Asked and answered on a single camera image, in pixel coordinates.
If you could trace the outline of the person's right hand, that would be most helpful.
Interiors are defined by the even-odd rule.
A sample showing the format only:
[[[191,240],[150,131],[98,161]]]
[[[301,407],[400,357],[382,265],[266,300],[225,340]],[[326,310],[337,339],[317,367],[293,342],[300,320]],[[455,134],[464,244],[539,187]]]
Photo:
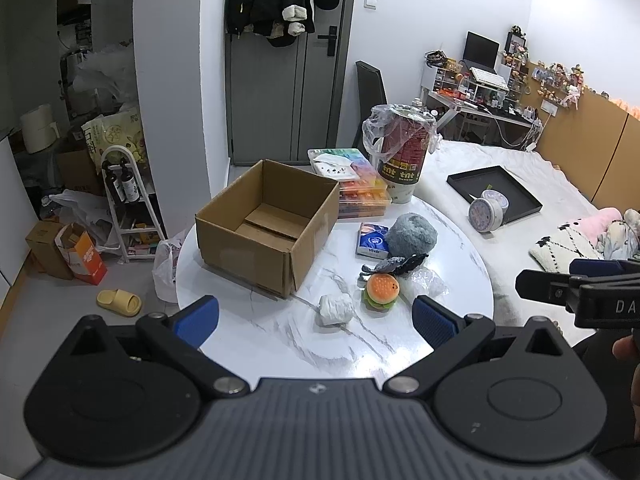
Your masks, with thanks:
[[[639,344],[634,338],[634,334],[626,336],[616,341],[613,346],[613,354],[616,359],[632,361],[636,363],[634,369],[634,379],[631,383],[631,402],[634,405],[639,405]]]

